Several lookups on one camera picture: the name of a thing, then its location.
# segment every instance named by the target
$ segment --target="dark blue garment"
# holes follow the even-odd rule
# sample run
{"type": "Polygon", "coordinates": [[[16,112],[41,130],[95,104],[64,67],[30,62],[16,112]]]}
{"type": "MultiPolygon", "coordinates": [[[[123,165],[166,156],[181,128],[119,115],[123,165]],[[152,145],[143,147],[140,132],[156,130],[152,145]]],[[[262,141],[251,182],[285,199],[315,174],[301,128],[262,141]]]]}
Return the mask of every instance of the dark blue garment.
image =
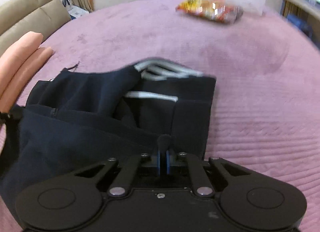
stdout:
{"type": "Polygon", "coordinates": [[[145,80],[134,66],[99,74],[64,69],[52,82],[39,81],[21,120],[6,122],[0,195],[19,221],[14,202],[26,187],[109,157],[121,163],[153,153],[161,134],[176,151],[202,158],[214,87],[210,77],[145,80]],[[124,98],[130,90],[179,100],[124,98]]]}

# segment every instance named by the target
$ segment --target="metal screw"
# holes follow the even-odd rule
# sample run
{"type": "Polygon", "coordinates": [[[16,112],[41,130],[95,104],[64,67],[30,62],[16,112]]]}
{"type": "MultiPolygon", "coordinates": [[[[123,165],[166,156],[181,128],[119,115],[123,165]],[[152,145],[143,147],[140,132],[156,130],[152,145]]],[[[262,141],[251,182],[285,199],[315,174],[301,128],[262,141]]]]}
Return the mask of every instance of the metal screw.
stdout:
{"type": "Polygon", "coordinates": [[[158,199],[164,199],[165,198],[165,194],[164,193],[159,193],[159,194],[157,194],[157,198],[158,199]]]}
{"type": "Polygon", "coordinates": [[[125,189],[122,187],[113,187],[109,190],[109,192],[113,196],[120,196],[125,193],[125,189]]]}
{"type": "Polygon", "coordinates": [[[209,187],[200,187],[197,189],[197,193],[202,196],[210,195],[212,192],[213,190],[209,187]]]}

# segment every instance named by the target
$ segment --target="bolt head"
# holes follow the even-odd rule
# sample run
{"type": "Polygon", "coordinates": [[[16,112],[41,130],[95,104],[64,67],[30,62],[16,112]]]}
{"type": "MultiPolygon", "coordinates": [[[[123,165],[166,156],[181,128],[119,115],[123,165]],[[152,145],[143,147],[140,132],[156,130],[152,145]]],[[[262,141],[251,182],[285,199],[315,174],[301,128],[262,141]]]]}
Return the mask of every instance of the bolt head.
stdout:
{"type": "Polygon", "coordinates": [[[220,159],[220,157],[209,157],[209,160],[218,160],[218,159],[220,159]]]}
{"type": "Polygon", "coordinates": [[[209,187],[200,187],[197,189],[197,193],[201,196],[210,195],[212,192],[213,192],[213,190],[209,187]]]}
{"type": "Polygon", "coordinates": [[[109,192],[113,196],[121,196],[125,193],[125,189],[122,187],[113,187],[109,192]]]}
{"type": "Polygon", "coordinates": [[[157,194],[157,198],[158,199],[164,199],[165,198],[165,194],[164,193],[159,193],[159,194],[157,194]]]}

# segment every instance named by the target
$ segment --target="pink blanket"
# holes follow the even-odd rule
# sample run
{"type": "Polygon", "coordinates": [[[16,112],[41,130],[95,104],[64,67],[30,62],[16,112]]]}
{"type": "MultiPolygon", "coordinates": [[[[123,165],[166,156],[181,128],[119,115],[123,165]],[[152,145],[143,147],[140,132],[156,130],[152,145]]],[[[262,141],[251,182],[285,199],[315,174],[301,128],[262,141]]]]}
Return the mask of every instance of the pink blanket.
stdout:
{"type": "MultiPolygon", "coordinates": [[[[105,72],[160,56],[217,76],[206,157],[220,156],[289,182],[307,197],[300,229],[320,231],[320,53],[279,15],[221,25],[175,12],[182,0],[142,0],[64,25],[56,53],[24,90],[78,61],[105,72]]],[[[19,231],[0,203],[0,231],[19,231]]]]}

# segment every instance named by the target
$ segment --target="blue object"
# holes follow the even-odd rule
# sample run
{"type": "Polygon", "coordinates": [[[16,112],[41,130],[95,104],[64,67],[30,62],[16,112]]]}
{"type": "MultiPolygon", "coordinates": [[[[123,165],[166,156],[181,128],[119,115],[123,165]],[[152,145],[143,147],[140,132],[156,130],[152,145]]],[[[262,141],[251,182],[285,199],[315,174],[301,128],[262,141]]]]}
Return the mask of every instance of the blue object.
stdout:
{"type": "Polygon", "coordinates": [[[313,30],[310,25],[307,24],[306,21],[302,20],[301,18],[293,15],[288,14],[287,19],[290,23],[292,23],[294,26],[296,26],[300,31],[302,31],[308,38],[312,38],[313,30]]]}

